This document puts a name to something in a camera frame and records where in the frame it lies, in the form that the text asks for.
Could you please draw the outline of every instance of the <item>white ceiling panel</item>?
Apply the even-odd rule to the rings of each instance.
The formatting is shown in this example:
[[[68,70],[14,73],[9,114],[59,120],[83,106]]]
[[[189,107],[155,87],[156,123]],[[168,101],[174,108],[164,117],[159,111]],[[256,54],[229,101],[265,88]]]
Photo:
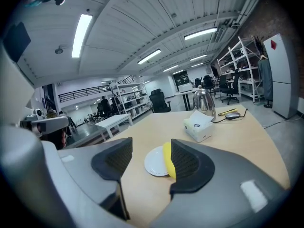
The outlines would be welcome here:
[[[66,0],[21,8],[13,22],[22,21],[31,38],[23,58],[39,83],[109,73],[155,75],[164,68],[207,53],[205,61],[221,50],[237,27],[231,28],[245,4],[253,0]],[[81,14],[93,16],[80,58],[71,50]],[[216,33],[190,40],[184,36],[218,27]],[[64,52],[55,54],[61,46]],[[161,53],[137,62],[160,49]]]

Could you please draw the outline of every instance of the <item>power cord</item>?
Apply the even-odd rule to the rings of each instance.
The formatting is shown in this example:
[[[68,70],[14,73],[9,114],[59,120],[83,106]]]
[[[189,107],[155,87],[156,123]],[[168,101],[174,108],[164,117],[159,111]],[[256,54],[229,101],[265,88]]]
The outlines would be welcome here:
[[[263,126],[263,127],[264,127],[264,129],[266,129],[266,128],[268,128],[268,127],[272,127],[273,125],[276,125],[276,124],[279,124],[279,123],[297,121],[297,120],[300,120],[300,119],[302,118],[303,115],[304,115],[304,114],[302,114],[299,118],[294,119],[294,120],[283,120],[283,121],[279,121],[279,122],[277,122],[277,123],[271,124],[271,125],[269,125],[269,126]]]
[[[244,113],[243,116],[236,117],[235,119],[238,119],[238,118],[240,118],[240,117],[244,117],[244,116],[246,115],[247,110],[248,110],[248,109],[246,108],[246,111],[245,111],[245,113]],[[214,123],[214,124],[217,124],[217,123],[220,123],[220,122],[222,122],[222,121],[224,121],[224,120],[229,120],[229,119],[224,118],[224,119],[222,119],[222,120],[220,120],[220,121],[218,121],[218,122],[213,122],[213,123]]]

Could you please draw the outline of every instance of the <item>railing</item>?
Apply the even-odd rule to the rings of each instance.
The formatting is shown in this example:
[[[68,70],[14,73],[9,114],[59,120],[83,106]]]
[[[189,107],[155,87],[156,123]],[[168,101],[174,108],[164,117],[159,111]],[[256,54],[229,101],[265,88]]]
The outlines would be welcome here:
[[[74,100],[74,99],[81,98],[84,96],[98,94],[98,93],[106,92],[106,91],[111,91],[109,85],[92,87],[92,88],[87,88],[87,89],[80,89],[80,90],[64,93],[64,94],[61,94],[58,96],[59,96],[60,102],[62,103],[65,101]]]
[[[135,76],[129,76],[123,80],[123,84],[130,84],[135,82]]]

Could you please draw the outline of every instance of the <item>yellow pen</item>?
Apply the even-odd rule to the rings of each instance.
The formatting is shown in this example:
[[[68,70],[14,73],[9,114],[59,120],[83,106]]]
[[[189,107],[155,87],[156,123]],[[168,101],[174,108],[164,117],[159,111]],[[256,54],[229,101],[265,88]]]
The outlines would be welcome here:
[[[231,110],[226,111],[226,112],[221,112],[221,113],[218,114],[218,116],[224,116],[224,115],[226,115],[227,113],[232,113],[232,112],[237,112],[237,111],[238,111],[238,110],[237,110],[236,108],[234,108],[234,109],[231,109]]]

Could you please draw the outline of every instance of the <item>wooden table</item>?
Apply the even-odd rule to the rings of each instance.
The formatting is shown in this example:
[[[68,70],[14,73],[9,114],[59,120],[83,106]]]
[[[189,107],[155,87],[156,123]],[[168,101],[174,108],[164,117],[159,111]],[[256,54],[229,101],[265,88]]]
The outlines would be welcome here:
[[[242,105],[235,108],[244,114]],[[217,113],[231,106],[217,108]],[[133,137],[133,157],[122,176],[123,195],[131,220],[137,227],[147,227],[170,202],[171,177],[155,177],[144,168],[144,159],[153,148],[170,142],[171,138],[195,142],[183,129],[182,121],[192,111],[151,114],[111,140]],[[247,111],[244,118],[214,125],[213,135],[201,142],[221,150],[240,154],[274,178],[285,189],[290,187],[283,159],[259,122]]]
[[[107,118],[107,119],[105,119],[101,122],[95,123],[95,125],[100,126],[102,128],[105,128],[107,130],[108,134],[109,134],[109,137],[113,138],[111,128],[116,126],[118,131],[120,131],[119,123],[122,123],[126,120],[129,120],[130,125],[133,126],[133,122],[132,122],[132,118],[131,118],[130,113],[111,116],[111,117],[109,117],[109,118]],[[102,136],[103,140],[106,141],[106,139],[104,137],[103,130],[101,130],[101,136]]]
[[[192,93],[192,92],[195,92],[197,91],[199,88],[194,88],[192,90],[188,90],[188,91],[185,91],[185,92],[177,92],[175,93],[175,95],[182,95],[182,98],[184,99],[184,104],[185,104],[185,108],[186,108],[186,111],[190,111],[191,108],[190,108],[190,102],[189,102],[189,98],[188,98],[188,94],[189,93]]]

